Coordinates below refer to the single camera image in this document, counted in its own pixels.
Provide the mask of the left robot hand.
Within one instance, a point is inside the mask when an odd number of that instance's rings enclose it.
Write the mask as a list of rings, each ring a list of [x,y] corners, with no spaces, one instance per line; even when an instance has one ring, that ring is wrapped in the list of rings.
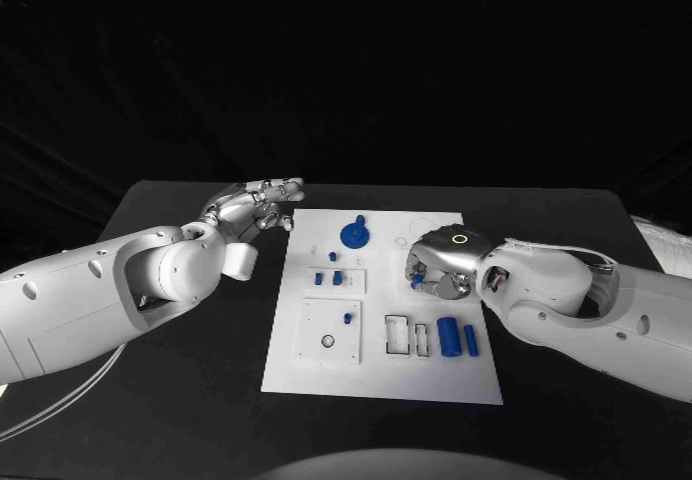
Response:
[[[304,199],[303,185],[297,177],[233,183],[205,204],[199,222],[216,228],[226,243],[251,243],[274,227],[291,231],[294,220],[281,213],[281,203]]]

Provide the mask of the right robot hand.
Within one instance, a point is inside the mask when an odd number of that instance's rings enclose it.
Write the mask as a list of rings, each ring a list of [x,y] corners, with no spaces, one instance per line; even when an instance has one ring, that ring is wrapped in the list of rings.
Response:
[[[405,279],[411,288],[442,300],[466,299],[493,249],[490,240],[461,224],[425,233],[406,256]]]

